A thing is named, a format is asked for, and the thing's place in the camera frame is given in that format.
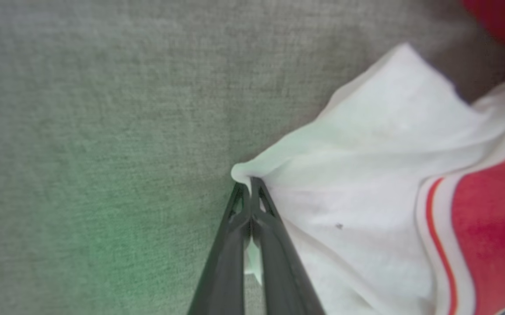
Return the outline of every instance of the white towel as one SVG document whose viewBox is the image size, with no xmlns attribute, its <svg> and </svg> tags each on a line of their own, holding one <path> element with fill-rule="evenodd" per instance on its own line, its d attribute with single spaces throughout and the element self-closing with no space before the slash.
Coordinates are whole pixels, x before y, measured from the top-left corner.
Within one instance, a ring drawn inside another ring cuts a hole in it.
<svg viewBox="0 0 505 315">
<path fill-rule="evenodd" d="M 265 181 L 329 315 L 427 315 L 435 276 L 415 223 L 419 185 L 478 162 L 504 132 L 505 106 L 469 107 L 401 45 L 231 175 Z"/>
</svg>

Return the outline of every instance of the gray fabric surface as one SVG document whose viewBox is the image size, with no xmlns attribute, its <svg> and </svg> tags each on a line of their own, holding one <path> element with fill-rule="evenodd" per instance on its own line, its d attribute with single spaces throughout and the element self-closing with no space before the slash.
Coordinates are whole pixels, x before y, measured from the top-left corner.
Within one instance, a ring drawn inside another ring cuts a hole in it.
<svg viewBox="0 0 505 315">
<path fill-rule="evenodd" d="M 184 313 L 231 166 L 404 41 L 505 78 L 454 0 L 0 0 L 0 315 Z"/>
</svg>

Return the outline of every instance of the white cloth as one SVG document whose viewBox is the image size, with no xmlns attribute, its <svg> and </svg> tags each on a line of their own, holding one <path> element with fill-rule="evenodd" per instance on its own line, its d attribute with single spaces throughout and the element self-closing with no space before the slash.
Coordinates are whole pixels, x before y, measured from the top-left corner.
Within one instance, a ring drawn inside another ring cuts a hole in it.
<svg viewBox="0 0 505 315">
<path fill-rule="evenodd" d="M 504 132 L 505 106 L 470 108 L 401 45 L 231 175 L 265 181 L 327 314 L 432 314 L 419 184 L 476 163 Z"/>
</svg>

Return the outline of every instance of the black plastic tongs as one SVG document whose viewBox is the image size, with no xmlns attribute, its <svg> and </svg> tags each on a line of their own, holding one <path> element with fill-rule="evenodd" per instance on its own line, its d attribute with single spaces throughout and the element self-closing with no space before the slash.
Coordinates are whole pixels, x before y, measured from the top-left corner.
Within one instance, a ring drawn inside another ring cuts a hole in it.
<svg viewBox="0 0 505 315">
<path fill-rule="evenodd" d="M 263 260 L 267 315 L 323 315 L 264 182 L 251 178 L 251 187 L 250 197 L 244 184 L 233 188 L 188 314 L 244 315 L 244 250 L 252 237 Z"/>
</svg>

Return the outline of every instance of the gray carpet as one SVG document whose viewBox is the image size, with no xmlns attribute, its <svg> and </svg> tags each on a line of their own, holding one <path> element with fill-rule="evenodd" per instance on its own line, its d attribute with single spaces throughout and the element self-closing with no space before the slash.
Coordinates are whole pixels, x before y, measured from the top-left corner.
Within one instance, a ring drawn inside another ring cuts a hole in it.
<svg viewBox="0 0 505 315">
<path fill-rule="evenodd" d="M 231 166 L 404 41 L 505 79 L 455 0 L 0 0 L 0 315 L 185 313 Z"/>
</svg>

